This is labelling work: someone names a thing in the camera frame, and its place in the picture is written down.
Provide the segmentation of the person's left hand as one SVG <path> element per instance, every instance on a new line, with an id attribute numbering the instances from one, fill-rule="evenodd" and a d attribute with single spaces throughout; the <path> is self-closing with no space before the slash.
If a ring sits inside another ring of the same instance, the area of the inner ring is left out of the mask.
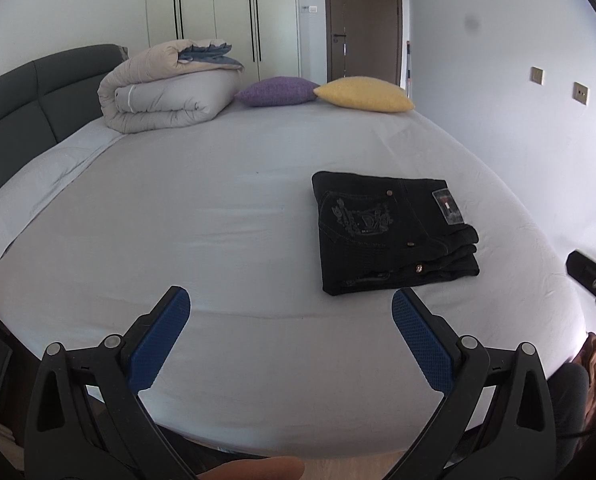
<path id="1" fill-rule="evenodd" d="M 296 457 L 233 460 L 199 474 L 200 480 L 299 480 L 305 465 Z"/>

